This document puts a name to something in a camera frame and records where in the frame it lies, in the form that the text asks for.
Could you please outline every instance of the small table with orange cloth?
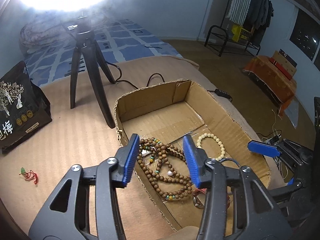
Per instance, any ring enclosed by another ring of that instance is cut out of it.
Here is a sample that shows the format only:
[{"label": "small table with orange cloth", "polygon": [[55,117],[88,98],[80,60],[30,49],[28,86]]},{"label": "small table with orange cloth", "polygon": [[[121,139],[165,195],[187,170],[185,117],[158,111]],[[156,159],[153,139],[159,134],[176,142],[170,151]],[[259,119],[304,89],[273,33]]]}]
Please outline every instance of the small table with orange cloth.
[{"label": "small table with orange cloth", "polygon": [[268,88],[273,92],[279,104],[278,115],[283,116],[284,110],[293,100],[297,83],[292,78],[291,80],[269,61],[267,56],[256,56],[243,69],[245,72],[254,73]]}]

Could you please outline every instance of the white bead bracelet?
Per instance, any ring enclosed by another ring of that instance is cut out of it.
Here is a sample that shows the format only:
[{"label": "white bead bracelet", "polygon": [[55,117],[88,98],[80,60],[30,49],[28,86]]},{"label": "white bead bracelet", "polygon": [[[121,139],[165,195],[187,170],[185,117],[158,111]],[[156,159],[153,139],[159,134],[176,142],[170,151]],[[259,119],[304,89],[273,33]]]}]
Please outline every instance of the white bead bracelet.
[{"label": "white bead bracelet", "polygon": [[203,135],[199,136],[198,140],[197,140],[197,148],[201,148],[201,141],[202,139],[206,138],[206,137],[210,137],[210,138],[213,138],[217,143],[218,145],[220,146],[220,150],[221,150],[221,155],[218,157],[218,158],[215,158],[216,161],[220,161],[221,159],[224,158],[224,155],[225,155],[225,149],[224,149],[224,146],[222,144],[222,141],[220,141],[219,138],[217,138],[213,133],[204,133]]}]

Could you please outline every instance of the tripod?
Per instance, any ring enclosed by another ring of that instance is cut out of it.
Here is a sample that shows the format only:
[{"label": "tripod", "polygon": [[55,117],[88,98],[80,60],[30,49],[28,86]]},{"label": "tripod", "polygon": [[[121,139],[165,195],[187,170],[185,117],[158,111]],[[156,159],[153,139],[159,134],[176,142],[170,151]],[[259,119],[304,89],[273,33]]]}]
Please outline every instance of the tripod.
[{"label": "tripod", "polygon": [[87,16],[78,18],[77,33],[75,36],[76,47],[72,55],[71,62],[71,80],[70,80],[70,108],[76,106],[76,86],[78,78],[78,68],[80,57],[83,54],[87,66],[90,82],[99,103],[102,114],[110,128],[114,128],[115,122],[112,118],[110,107],[103,89],[99,66],[108,78],[109,82],[115,84],[116,81],[110,72],[101,49],[94,39],[94,32],[90,28],[90,20]]}]

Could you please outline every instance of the wooden bead necklace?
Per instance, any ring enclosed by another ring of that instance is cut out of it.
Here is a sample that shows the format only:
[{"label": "wooden bead necklace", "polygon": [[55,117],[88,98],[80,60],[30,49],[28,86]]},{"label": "wooden bead necklace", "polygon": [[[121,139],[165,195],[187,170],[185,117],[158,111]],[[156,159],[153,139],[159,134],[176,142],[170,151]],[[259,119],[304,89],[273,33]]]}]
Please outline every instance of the wooden bead necklace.
[{"label": "wooden bead necklace", "polygon": [[201,141],[206,137],[213,138],[218,143],[218,145],[220,146],[221,155],[218,158],[215,158],[215,160],[216,161],[220,161],[221,159],[223,159],[224,155],[226,153],[225,149],[224,149],[224,145],[222,144],[222,141],[220,141],[220,139],[217,138],[213,133],[204,133],[203,135],[200,135],[198,140],[197,140],[197,147],[202,149]]},{"label": "wooden bead necklace", "polygon": [[[151,152],[151,157],[149,162],[153,163],[156,154],[158,154],[158,163],[157,168],[155,171],[151,170],[149,167],[147,167],[143,162],[143,156],[142,151],[147,150]],[[168,161],[168,155],[175,156],[179,158],[180,160],[186,162],[186,159],[184,157],[183,151],[175,147],[174,145],[170,144],[163,144],[159,139],[156,139],[154,137],[148,138],[148,139],[141,139],[140,140],[140,149],[139,149],[139,156],[137,157],[138,164],[144,171],[145,175],[149,179],[149,182],[153,186],[153,188],[156,190],[156,192],[159,193],[159,195],[166,199],[166,200],[173,200],[173,199],[179,199],[188,197],[188,195],[192,194],[192,181],[190,176],[184,176],[178,173],[170,164]],[[161,170],[162,164],[165,164],[170,169],[168,171],[168,178],[165,178],[164,176],[160,176],[159,172]],[[159,185],[157,181],[163,181],[166,183],[180,183],[183,185],[183,187],[179,191],[174,192],[164,192],[159,188]]]}]

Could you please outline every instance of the patterned bedsheet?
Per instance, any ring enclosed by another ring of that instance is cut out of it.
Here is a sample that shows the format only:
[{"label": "patterned bedsheet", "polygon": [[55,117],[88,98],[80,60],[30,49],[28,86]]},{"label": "patterned bedsheet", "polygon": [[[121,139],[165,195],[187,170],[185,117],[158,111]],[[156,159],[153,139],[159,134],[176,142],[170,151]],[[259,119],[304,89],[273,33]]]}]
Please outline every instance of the patterned bedsheet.
[{"label": "patterned bedsheet", "polygon": [[[170,44],[131,20],[105,24],[94,33],[105,60],[111,63],[161,55],[182,57]],[[69,76],[75,44],[76,41],[70,37],[29,55],[25,62],[32,82],[45,86]],[[83,71],[86,71],[86,66],[81,56],[79,72]]]}]

